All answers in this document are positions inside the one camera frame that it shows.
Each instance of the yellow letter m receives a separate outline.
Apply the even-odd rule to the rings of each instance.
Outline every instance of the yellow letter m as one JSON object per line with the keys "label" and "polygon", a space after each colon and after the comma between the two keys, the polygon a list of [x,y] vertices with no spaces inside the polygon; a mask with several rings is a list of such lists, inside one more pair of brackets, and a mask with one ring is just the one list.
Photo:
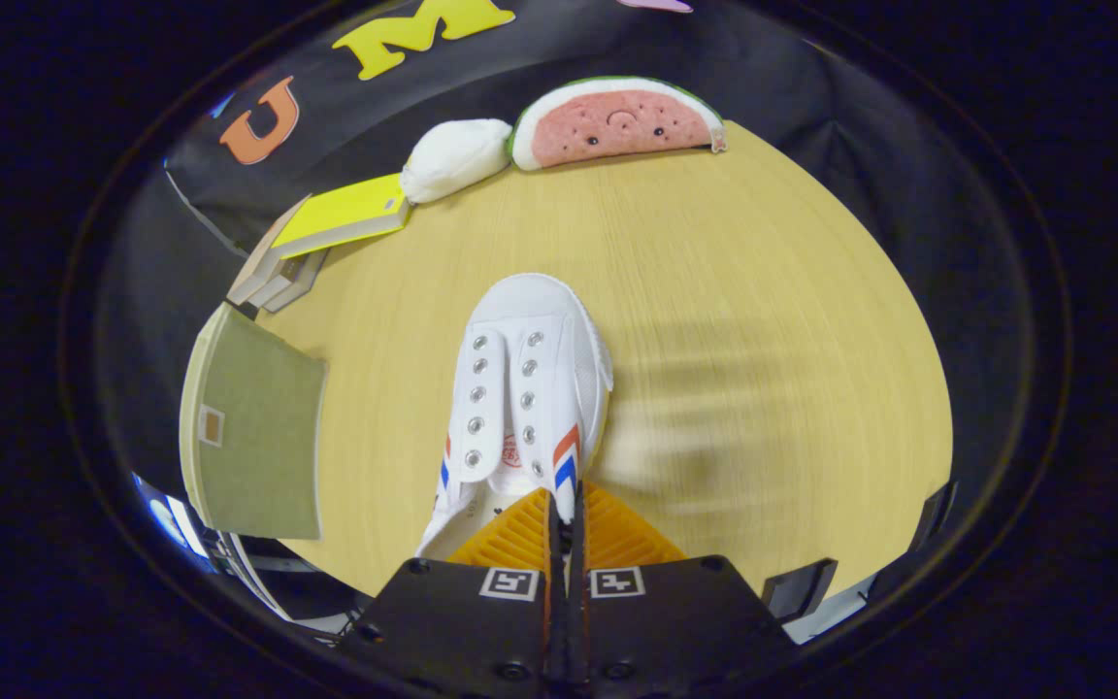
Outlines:
{"label": "yellow letter m", "polygon": [[490,0],[425,0],[411,18],[373,19],[343,35],[332,48],[350,48],[360,59],[360,79],[370,79],[404,63],[404,53],[387,51],[386,44],[429,51],[439,19],[446,26],[444,39],[456,40],[514,18],[515,13],[498,9]]}

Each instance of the book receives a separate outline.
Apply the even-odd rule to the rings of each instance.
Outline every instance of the book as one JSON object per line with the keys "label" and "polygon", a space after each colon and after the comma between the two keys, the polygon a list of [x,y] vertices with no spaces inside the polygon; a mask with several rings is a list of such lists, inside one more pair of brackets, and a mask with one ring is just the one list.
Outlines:
{"label": "book", "polygon": [[221,531],[319,539],[323,363],[225,302],[189,358],[179,406],[183,489]]}
{"label": "book", "polygon": [[408,221],[409,209],[399,173],[340,187],[307,199],[276,235],[271,252],[285,259],[392,233]]}
{"label": "book", "polygon": [[301,267],[301,273],[299,273],[297,277],[292,280],[292,284],[288,284],[287,289],[280,291],[265,305],[262,305],[262,309],[266,309],[271,313],[278,313],[280,309],[283,309],[284,305],[291,304],[292,301],[296,301],[297,297],[304,296],[310,292],[313,289],[314,280],[319,277],[319,270],[322,268],[322,262],[325,261],[328,252],[315,251],[306,254],[305,265]]}
{"label": "book", "polygon": [[254,293],[262,291],[262,286],[266,286],[271,277],[276,274],[278,262],[283,257],[277,252],[272,251],[272,245],[275,244],[275,239],[278,239],[278,234],[283,233],[283,227],[292,217],[296,216],[307,199],[310,198],[306,196],[305,199],[292,205],[291,209],[284,211],[283,216],[269,226],[266,235],[262,236],[257,247],[254,247],[252,255],[248,255],[244,267],[240,267],[235,282],[231,282],[231,290],[227,291],[227,300],[231,301],[233,304],[244,304]]}
{"label": "book", "polygon": [[267,282],[257,292],[254,292],[253,296],[248,297],[249,304],[262,306],[266,304],[266,301],[278,295],[280,291],[284,291],[293,282],[296,282],[297,276],[301,276],[301,267],[305,265],[305,257],[306,255],[301,255],[288,261],[280,261],[275,268],[271,270]]}

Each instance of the wooden table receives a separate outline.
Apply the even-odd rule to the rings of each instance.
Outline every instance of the wooden table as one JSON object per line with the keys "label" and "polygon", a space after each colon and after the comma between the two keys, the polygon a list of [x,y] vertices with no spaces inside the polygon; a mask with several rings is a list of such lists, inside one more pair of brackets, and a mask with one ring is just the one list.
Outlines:
{"label": "wooden table", "polygon": [[570,283],[615,366],[589,478],[749,584],[833,557],[827,594],[891,563],[948,481],[935,343],[887,254],[802,168],[728,123],[729,151],[510,168],[330,252],[258,322],[330,362],[323,539],[283,541],[377,594],[430,517],[454,359],[504,276]]}

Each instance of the pink watermelon flesh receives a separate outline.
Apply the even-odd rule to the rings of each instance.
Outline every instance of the pink watermelon flesh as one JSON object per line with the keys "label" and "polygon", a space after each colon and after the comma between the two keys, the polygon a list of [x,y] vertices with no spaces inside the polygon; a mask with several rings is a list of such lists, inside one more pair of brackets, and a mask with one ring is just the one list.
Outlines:
{"label": "pink watermelon flesh", "polygon": [[620,89],[582,94],[541,116],[533,132],[533,158],[550,168],[709,142],[710,127],[693,107],[670,94]]}

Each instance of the foam letter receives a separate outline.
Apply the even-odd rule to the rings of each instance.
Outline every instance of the foam letter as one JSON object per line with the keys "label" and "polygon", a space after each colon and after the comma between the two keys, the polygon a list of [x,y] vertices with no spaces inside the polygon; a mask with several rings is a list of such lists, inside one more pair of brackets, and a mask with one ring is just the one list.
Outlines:
{"label": "foam letter", "polygon": [[343,35],[331,48],[347,46],[360,62],[360,79],[385,74],[404,63],[402,51],[387,51],[386,44],[429,51],[438,20],[447,40],[463,39],[487,28],[505,26],[514,12],[498,9],[490,0],[425,0],[411,18],[378,18]]}
{"label": "foam letter", "polygon": [[269,106],[278,120],[269,133],[259,138],[253,132],[252,125],[248,125],[248,115],[253,113],[253,110],[249,110],[231,122],[227,131],[222,132],[222,138],[218,139],[219,143],[230,148],[231,154],[240,163],[245,166],[260,163],[267,155],[274,153],[275,148],[283,145],[287,136],[292,136],[292,130],[301,119],[301,106],[297,105],[296,97],[288,87],[292,77],[294,76],[281,79],[278,85],[267,89],[257,101],[258,105]]}

